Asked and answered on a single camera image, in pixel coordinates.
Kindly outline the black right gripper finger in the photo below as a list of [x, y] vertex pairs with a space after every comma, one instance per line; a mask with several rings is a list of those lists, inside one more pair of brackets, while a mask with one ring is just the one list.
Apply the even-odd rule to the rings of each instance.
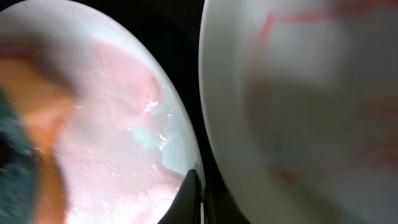
[[170, 208], [158, 224], [200, 224], [201, 185], [195, 169], [190, 169]]

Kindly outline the light green plate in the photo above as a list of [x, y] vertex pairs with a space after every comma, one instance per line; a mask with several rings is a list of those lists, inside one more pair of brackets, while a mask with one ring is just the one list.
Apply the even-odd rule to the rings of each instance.
[[397, 222], [396, 0], [209, 0], [200, 89], [249, 222]]
[[73, 1], [1, 12], [1, 59], [24, 58], [70, 93], [53, 145], [63, 223], [158, 223], [201, 159], [167, 74], [121, 24]]

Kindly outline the green yellow sponge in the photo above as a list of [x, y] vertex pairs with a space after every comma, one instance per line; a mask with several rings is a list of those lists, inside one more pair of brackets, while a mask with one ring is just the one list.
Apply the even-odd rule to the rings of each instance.
[[67, 209], [53, 145], [73, 106], [33, 62], [1, 59], [1, 223], [63, 223]]

